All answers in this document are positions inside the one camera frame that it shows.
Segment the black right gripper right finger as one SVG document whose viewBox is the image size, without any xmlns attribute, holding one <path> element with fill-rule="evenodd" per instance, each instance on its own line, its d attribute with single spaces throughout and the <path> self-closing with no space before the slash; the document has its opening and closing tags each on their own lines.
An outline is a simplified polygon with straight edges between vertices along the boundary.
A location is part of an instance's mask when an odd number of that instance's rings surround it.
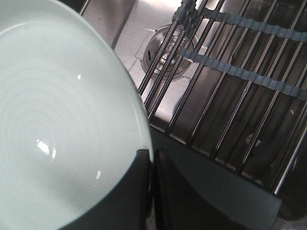
<svg viewBox="0 0 307 230">
<path fill-rule="evenodd" d="M 210 205 L 183 177 L 169 152 L 154 154 L 154 210 L 158 230 L 243 230 Z"/>
</svg>

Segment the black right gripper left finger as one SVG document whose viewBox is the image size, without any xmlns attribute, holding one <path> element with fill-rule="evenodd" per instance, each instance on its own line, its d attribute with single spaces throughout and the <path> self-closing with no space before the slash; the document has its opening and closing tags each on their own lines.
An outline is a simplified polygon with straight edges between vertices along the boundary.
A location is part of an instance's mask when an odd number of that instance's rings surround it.
<svg viewBox="0 0 307 230">
<path fill-rule="evenodd" d="M 135 158 L 107 196 L 63 230 L 144 230 L 151 209 L 150 153 L 136 151 Z"/>
</svg>

